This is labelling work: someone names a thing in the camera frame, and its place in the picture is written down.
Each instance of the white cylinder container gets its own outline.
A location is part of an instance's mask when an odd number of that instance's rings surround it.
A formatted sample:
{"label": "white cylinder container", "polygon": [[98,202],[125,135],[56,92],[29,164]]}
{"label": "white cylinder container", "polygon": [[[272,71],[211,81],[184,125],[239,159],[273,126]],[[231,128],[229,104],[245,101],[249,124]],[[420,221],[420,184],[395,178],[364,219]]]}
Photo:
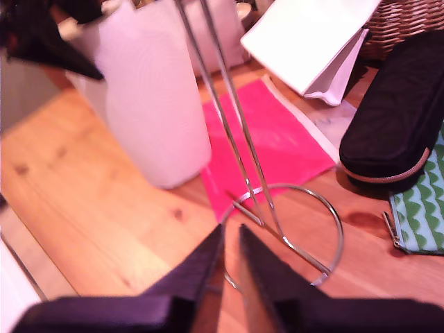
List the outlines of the white cylinder container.
{"label": "white cylinder container", "polygon": [[209,162],[210,141],[184,28],[173,0],[126,0],[71,43],[105,76],[68,77],[156,187],[172,188]]}

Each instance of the wooden surface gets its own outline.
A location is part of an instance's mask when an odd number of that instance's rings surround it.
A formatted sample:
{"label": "wooden surface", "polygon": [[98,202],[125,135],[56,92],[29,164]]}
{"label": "wooden surface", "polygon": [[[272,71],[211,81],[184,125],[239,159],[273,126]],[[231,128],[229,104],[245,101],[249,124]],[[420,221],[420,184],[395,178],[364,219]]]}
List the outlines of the wooden surface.
{"label": "wooden surface", "polygon": [[[266,73],[256,62],[236,68],[242,86]],[[358,105],[375,70],[349,93]],[[304,101],[277,78],[280,91],[304,112]],[[217,89],[225,91],[220,77]],[[203,101],[209,96],[201,88]],[[136,294],[177,265],[216,221],[200,177],[173,191],[150,186],[105,126],[73,89],[62,93],[2,137],[2,194],[81,295]],[[386,198],[359,193],[340,170],[307,183],[335,206],[345,250],[322,286],[331,296],[414,297],[444,305],[444,258],[406,256],[393,248],[382,212]],[[289,238],[328,263],[336,246],[330,213],[314,199],[287,192],[275,205]],[[237,227],[247,223],[272,250],[307,278],[310,265],[238,214],[227,232],[226,264],[237,276]],[[220,332],[246,332],[240,294],[225,284]]]}

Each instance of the pink paper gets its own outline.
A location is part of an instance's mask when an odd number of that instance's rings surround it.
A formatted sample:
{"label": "pink paper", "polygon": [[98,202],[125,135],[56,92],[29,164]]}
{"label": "pink paper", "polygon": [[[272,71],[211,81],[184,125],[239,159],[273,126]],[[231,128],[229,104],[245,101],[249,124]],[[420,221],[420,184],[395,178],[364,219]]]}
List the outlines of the pink paper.
{"label": "pink paper", "polygon": [[[262,80],[256,80],[237,92],[268,184],[289,182],[299,185],[335,165],[305,127],[270,93]],[[253,187],[259,187],[255,165],[230,97],[224,94],[221,103]],[[248,188],[212,102],[206,103],[203,110],[212,159],[201,174],[219,220],[232,199],[247,192]]]}

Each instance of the metal rod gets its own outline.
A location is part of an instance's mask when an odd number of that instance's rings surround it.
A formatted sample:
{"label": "metal rod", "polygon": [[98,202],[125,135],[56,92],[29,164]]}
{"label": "metal rod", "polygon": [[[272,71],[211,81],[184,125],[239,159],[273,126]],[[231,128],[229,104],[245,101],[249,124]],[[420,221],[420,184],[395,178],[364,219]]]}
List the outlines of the metal rod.
{"label": "metal rod", "polygon": [[[284,237],[279,237],[279,235],[276,233],[276,231],[272,230],[267,225],[263,225],[262,226],[268,232],[270,232],[274,237],[279,239],[285,246],[287,246],[288,248],[292,249],[293,252],[295,252],[296,254],[301,256],[305,261],[310,263],[313,267],[317,268],[321,272],[321,276],[318,277],[316,280],[314,280],[311,283],[312,285],[318,286],[318,285],[324,283],[324,281],[326,279],[328,279],[328,277],[331,275],[331,273],[334,271],[334,269],[338,266],[339,260],[341,259],[341,255],[342,255],[342,252],[343,252],[343,249],[344,249],[344,229],[343,229],[343,226],[342,226],[341,218],[339,217],[337,211],[334,209],[332,204],[327,199],[325,199],[323,196],[321,196],[320,194],[318,194],[318,193],[316,193],[316,192],[314,192],[314,191],[312,191],[310,189],[306,189],[306,188],[298,186],[298,185],[293,185],[293,184],[272,184],[272,185],[270,185],[270,189],[295,189],[297,191],[301,191],[301,192],[304,192],[306,194],[309,194],[310,196],[313,196],[314,198],[316,198],[317,200],[322,202],[322,204],[324,204],[324,206],[329,210],[330,214],[333,216],[334,222],[336,223],[336,227],[337,227],[337,230],[338,230],[338,246],[337,246],[336,254],[335,254],[332,262],[328,266],[320,263],[317,259],[312,257],[310,254],[306,253],[305,251],[303,251],[299,247],[296,247],[293,244],[291,244],[285,236]],[[258,194],[258,193],[262,192],[262,190],[263,189],[261,187],[258,187],[256,189],[254,189],[254,193]],[[231,215],[231,213],[233,212],[234,209],[239,209],[241,212],[246,214],[246,216],[248,218],[252,219],[254,222],[257,222],[257,217],[254,216],[253,213],[249,212],[245,207],[242,206],[242,203],[244,203],[249,198],[250,198],[250,193],[246,192],[242,196],[240,196],[237,200],[234,200],[232,202],[232,205],[229,206],[229,208],[225,211],[225,213],[224,213],[224,215],[223,215],[223,217],[221,219],[221,223],[226,224],[228,222],[228,219],[230,218],[230,215]],[[225,269],[225,278],[228,280],[228,282],[234,288],[239,288],[239,283],[237,283],[230,276],[230,274],[227,272],[226,269]]]}
{"label": "metal rod", "polygon": [[[255,216],[252,212],[247,210],[243,205],[238,203],[237,201],[232,202],[233,206],[241,211],[241,213],[245,214],[249,219],[259,224],[259,218]],[[279,234],[276,233],[273,229],[266,225],[261,225],[263,228],[265,228],[268,232],[270,232],[275,238],[279,239],[284,245],[287,246],[287,248],[290,248],[294,253],[299,255],[301,258],[303,258],[306,262],[310,263],[313,267],[318,269],[321,273],[329,274],[331,273],[331,270],[326,267],[322,262],[317,260],[315,257],[310,255],[308,252],[304,251],[301,247],[292,244],[285,236],[281,237]]]}
{"label": "metal rod", "polygon": [[245,114],[244,114],[244,111],[242,110],[242,106],[239,101],[239,97],[237,96],[237,93],[236,93],[236,87],[234,86],[234,84],[232,82],[231,75],[228,71],[225,57],[223,55],[222,48],[219,43],[219,39],[217,37],[216,28],[214,27],[214,23],[213,23],[213,19],[212,19],[211,13],[210,13],[210,9],[208,8],[208,4],[207,4],[206,0],[200,0],[200,4],[202,6],[203,14],[205,16],[205,20],[207,21],[207,25],[210,30],[210,35],[212,37],[212,41],[213,41],[213,44],[216,49],[216,56],[219,61],[219,67],[221,68],[222,77],[223,77],[224,81],[226,82],[226,84],[228,85],[228,88],[229,88],[228,93],[230,95],[234,109],[236,110],[237,116],[240,118],[240,122],[241,122],[242,130],[244,131],[245,139],[246,139],[248,147],[250,149],[251,156],[253,157],[253,160],[255,161],[257,175],[259,176],[259,180],[261,182],[262,189],[264,189],[263,193],[265,195],[268,206],[270,207],[271,216],[273,217],[273,220],[276,225],[277,231],[279,232],[279,235],[281,237],[283,237],[284,233],[283,233],[282,228],[280,226],[278,215],[276,214],[276,211],[275,211],[273,198],[271,197],[270,190],[268,189],[268,185],[265,180],[264,172],[262,171],[262,167],[259,162],[259,158],[257,156],[256,148],[255,148],[255,145],[253,144],[250,130],[248,129]]}
{"label": "metal rod", "polygon": [[242,161],[241,154],[239,153],[239,149],[237,148],[236,141],[234,140],[233,134],[230,129],[230,124],[228,123],[227,117],[225,115],[225,112],[223,111],[221,102],[219,100],[219,97],[216,92],[216,88],[214,87],[213,80],[211,79],[211,74],[207,70],[207,66],[205,65],[205,62],[203,61],[202,53],[200,52],[199,45],[196,41],[196,38],[194,36],[194,33],[191,29],[191,24],[189,23],[188,17],[185,13],[185,8],[181,0],[176,0],[176,6],[179,10],[180,17],[182,18],[183,24],[185,26],[185,30],[188,34],[189,40],[191,42],[191,45],[193,46],[194,52],[196,53],[196,57],[198,59],[199,67],[200,67],[200,73],[202,74],[203,81],[205,83],[205,86],[207,87],[208,91],[211,94],[212,101],[214,104],[214,107],[216,108],[216,111],[219,115],[219,118],[222,121],[223,128],[225,129],[225,133],[228,137],[228,140],[230,141],[231,147],[234,151],[234,155],[236,156],[237,163],[239,165],[239,168],[241,169],[242,176],[244,177],[245,183],[247,185],[248,191],[250,192],[251,198],[255,204],[255,208],[257,210],[257,215],[259,216],[260,224],[264,225],[265,220],[262,217],[262,212],[259,206],[259,202],[257,201],[257,198],[253,192],[253,186],[251,184],[250,178],[248,177],[247,170],[245,168],[245,165]]}

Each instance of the green and white pouch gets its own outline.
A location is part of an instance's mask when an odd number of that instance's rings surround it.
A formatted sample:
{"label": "green and white pouch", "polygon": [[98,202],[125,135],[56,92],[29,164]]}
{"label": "green and white pouch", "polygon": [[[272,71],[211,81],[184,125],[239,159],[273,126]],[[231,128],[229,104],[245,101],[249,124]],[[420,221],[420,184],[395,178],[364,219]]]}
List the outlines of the green and white pouch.
{"label": "green and white pouch", "polygon": [[395,246],[407,253],[444,255],[444,124],[416,185],[390,195]]}

